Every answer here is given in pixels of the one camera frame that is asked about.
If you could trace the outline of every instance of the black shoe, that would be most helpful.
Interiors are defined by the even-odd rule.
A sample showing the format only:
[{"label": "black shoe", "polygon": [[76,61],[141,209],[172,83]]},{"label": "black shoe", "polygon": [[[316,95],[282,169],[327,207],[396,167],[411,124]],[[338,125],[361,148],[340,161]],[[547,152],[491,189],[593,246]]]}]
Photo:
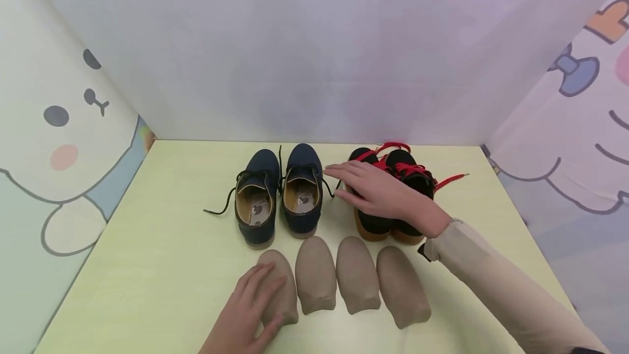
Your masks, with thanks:
[{"label": "black shoe", "polygon": [[[385,157],[385,163],[397,179],[431,200],[435,197],[436,180],[430,171],[418,165],[406,150],[394,150]],[[424,239],[423,234],[405,221],[393,221],[392,237],[406,245],[418,245]]]},{"label": "black shoe", "polygon": [[299,239],[315,234],[323,202],[323,169],[319,156],[308,144],[296,146],[288,158],[282,209],[289,232]]},{"label": "black shoe", "polygon": [[275,237],[279,181],[280,168],[276,155],[268,149],[257,151],[247,168],[237,175],[236,187],[229,191],[225,208],[221,212],[204,211],[214,215],[225,213],[229,198],[236,191],[235,212],[240,233],[252,248],[265,249]]},{"label": "black shoe", "polygon": [[[377,151],[373,151],[368,147],[357,148],[357,150],[352,152],[348,160],[365,161],[365,163],[376,165],[376,167],[379,166]],[[345,184],[345,188],[348,192],[360,197],[360,194],[349,185]],[[356,208],[354,208],[354,220],[356,222],[356,230],[360,236],[365,239],[365,241],[369,242],[384,241],[393,227],[393,221],[391,219],[371,216]]]}]

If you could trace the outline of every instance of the human hand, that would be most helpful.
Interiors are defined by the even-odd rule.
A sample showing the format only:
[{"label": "human hand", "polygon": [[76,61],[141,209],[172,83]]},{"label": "human hand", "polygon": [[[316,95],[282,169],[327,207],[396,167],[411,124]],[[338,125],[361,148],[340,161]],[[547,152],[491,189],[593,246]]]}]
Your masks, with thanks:
[{"label": "human hand", "polygon": [[361,195],[359,197],[347,190],[337,189],[335,196],[341,200],[368,215],[406,221],[427,238],[437,237],[452,220],[429,197],[364,161],[331,164],[323,173],[342,180]]},{"label": "human hand", "polygon": [[282,276],[256,297],[261,281],[274,267],[275,263],[257,264],[238,280],[199,354],[261,354],[264,351],[279,332],[283,318],[277,315],[256,338],[262,311],[286,283],[286,276]]}]

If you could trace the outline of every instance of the shoelace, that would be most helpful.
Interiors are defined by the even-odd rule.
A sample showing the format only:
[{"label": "shoelace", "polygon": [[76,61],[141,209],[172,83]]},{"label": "shoelace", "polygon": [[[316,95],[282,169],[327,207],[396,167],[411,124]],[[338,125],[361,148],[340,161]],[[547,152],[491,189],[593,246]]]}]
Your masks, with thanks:
[{"label": "shoelace", "polygon": [[[310,168],[313,171],[313,176],[316,178],[317,174],[319,173],[319,168],[316,167],[316,165],[314,164],[289,164],[286,166],[286,172],[289,173],[291,169],[293,168]],[[286,177],[288,177],[288,175],[282,176],[280,178],[280,183],[282,183],[282,181],[284,181],[286,179]],[[332,193],[332,191],[330,190],[330,185],[328,185],[328,183],[323,179],[323,177],[321,178],[321,181],[325,184],[326,188],[328,189],[328,194],[330,194],[330,197],[334,198],[334,193]],[[284,193],[284,189],[282,187],[280,187],[280,194]]]},{"label": "shoelace", "polygon": [[[371,150],[371,151],[367,151],[364,152],[364,154],[358,156],[356,158],[357,161],[363,161],[365,158],[367,158],[367,156],[371,156],[371,155],[376,155],[376,157],[380,154],[380,152],[388,149],[388,148],[398,148],[398,149],[405,149],[407,152],[411,152],[411,147],[408,146],[405,143],[395,143],[395,142],[389,142],[389,143],[384,143],[382,144],[381,147],[376,148],[375,150]],[[378,158],[378,161],[376,163],[373,163],[372,165],[376,168],[380,168],[383,171],[387,171],[389,172],[391,175],[394,175],[395,177],[397,177],[398,179],[400,179],[401,175],[397,175],[397,173],[402,172],[403,175],[408,175],[408,172],[417,172],[423,176],[428,176],[428,177],[432,177],[432,173],[430,171],[428,171],[426,169],[425,166],[421,165],[421,164],[406,164],[406,163],[397,163],[396,167],[394,170],[391,170],[385,163],[385,160],[387,158],[388,154]],[[435,192],[441,188],[443,188],[445,185],[450,184],[452,182],[454,182],[455,180],[459,180],[462,179],[464,176],[468,176],[468,173],[465,174],[458,174],[458,175],[453,175],[449,178],[444,179],[443,181],[439,182],[436,179],[433,178],[433,183],[435,185]],[[339,181],[338,184],[336,184],[336,189],[338,189],[341,185],[341,181]]]},{"label": "shoelace", "polygon": [[[397,173],[402,173],[402,175],[404,176],[409,175],[408,174],[409,172],[417,172],[423,176],[426,176],[427,178],[432,177],[432,173],[428,171],[426,167],[424,167],[421,164],[411,165],[411,164],[406,164],[406,163],[397,163],[395,164],[395,171]],[[435,193],[437,190],[439,190],[440,188],[443,188],[445,185],[450,184],[451,182],[454,182],[455,180],[462,179],[464,176],[468,176],[468,175],[469,175],[468,173],[453,175],[449,178],[444,179],[441,182],[433,178],[432,180],[433,180],[433,184],[435,185]]]},{"label": "shoelace", "polygon": [[262,178],[262,180],[264,180],[266,182],[266,176],[270,176],[271,175],[271,171],[269,171],[268,169],[261,169],[260,171],[249,171],[248,169],[245,169],[244,171],[239,172],[238,175],[236,175],[236,186],[233,187],[233,189],[229,190],[229,194],[227,195],[227,201],[225,202],[225,208],[223,208],[222,211],[220,212],[215,212],[213,210],[207,210],[204,209],[203,212],[207,212],[209,214],[213,214],[213,215],[222,215],[225,213],[225,211],[227,210],[227,208],[229,208],[229,200],[231,200],[232,198],[232,194],[233,192],[235,192],[236,187],[238,185],[238,181],[240,180],[240,178],[243,175],[251,175],[251,176],[259,176]]},{"label": "shoelace", "polygon": [[[282,172],[282,146],[279,146],[279,172]],[[316,178],[316,174],[319,172],[319,168],[316,167],[316,165],[314,164],[303,164],[303,165],[298,165],[298,164],[290,164],[288,166],[286,166],[286,172],[289,172],[292,168],[311,168],[313,171],[313,176]],[[215,212],[213,210],[208,210],[208,209],[204,209],[203,212],[207,212],[209,214],[213,214],[213,215],[222,215],[225,213],[225,211],[227,210],[227,208],[229,208],[229,200],[231,200],[232,198],[232,194],[233,192],[236,191],[237,185],[238,185],[238,181],[240,180],[240,178],[243,175],[253,175],[253,176],[259,176],[262,178],[262,180],[264,180],[266,182],[266,176],[270,176],[271,175],[271,171],[269,171],[268,169],[261,169],[260,171],[249,171],[247,169],[245,169],[244,171],[239,172],[239,174],[236,176],[236,186],[233,187],[231,190],[229,190],[229,193],[227,195],[227,201],[225,202],[225,206],[223,208],[222,211],[220,212]],[[277,183],[277,189],[280,193],[280,195],[282,195],[284,193],[284,187],[282,187],[282,181],[284,181],[284,179],[286,179],[287,175],[285,176],[281,176],[280,175],[280,179],[279,182]],[[334,198],[334,194],[331,192],[330,190],[330,185],[328,185],[328,183],[323,179],[323,177],[321,178],[321,180],[323,181],[323,183],[325,184],[326,188],[328,188],[328,194],[330,194],[330,196],[332,198]]]},{"label": "shoelace", "polygon": [[[388,149],[388,148],[398,148],[398,149],[405,149],[406,151],[411,152],[411,147],[408,146],[407,144],[403,144],[403,143],[384,143],[382,144],[381,147],[376,148],[375,150],[370,150],[367,152],[364,152],[364,154],[358,156],[356,158],[356,161],[363,161],[364,159],[366,159],[368,156],[371,155],[375,155],[376,158],[378,156],[378,154],[380,154],[380,152]],[[384,160],[386,159],[386,155],[382,156],[382,158],[378,159],[378,161],[376,161],[376,163],[373,163],[372,166],[376,167],[376,168],[380,168],[383,171],[386,171],[390,174],[393,174],[393,172],[390,171],[389,167],[387,167],[386,163],[384,162]],[[336,188],[335,190],[338,190],[339,187],[341,186],[341,180],[339,180],[339,183],[336,184]]]}]

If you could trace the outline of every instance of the sleeve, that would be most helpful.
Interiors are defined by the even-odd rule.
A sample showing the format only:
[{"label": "sleeve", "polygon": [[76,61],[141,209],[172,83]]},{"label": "sleeve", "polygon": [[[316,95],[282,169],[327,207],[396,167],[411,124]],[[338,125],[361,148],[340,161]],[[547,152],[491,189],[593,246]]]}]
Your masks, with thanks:
[{"label": "sleeve", "polygon": [[568,354],[575,347],[609,353],[579,317],[464,222],[454,219],[419,253],[440,261],[465,283],[525,353]]}]

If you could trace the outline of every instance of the cartoon nose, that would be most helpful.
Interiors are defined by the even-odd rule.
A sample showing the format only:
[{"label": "cartoon nose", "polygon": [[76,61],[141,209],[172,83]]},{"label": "cartoon nose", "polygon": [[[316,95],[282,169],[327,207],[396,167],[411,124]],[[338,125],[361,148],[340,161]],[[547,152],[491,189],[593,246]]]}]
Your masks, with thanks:
[{"label": "cartoon nose", "polygon": [[100,108],[100,114],[105,116],[105,108],[109,105],[109,102],[101,103],[96,99],[96,93],[92,89],[86,89],[85,93],[83,93],[83,98],[88,105],[98,105]]}]

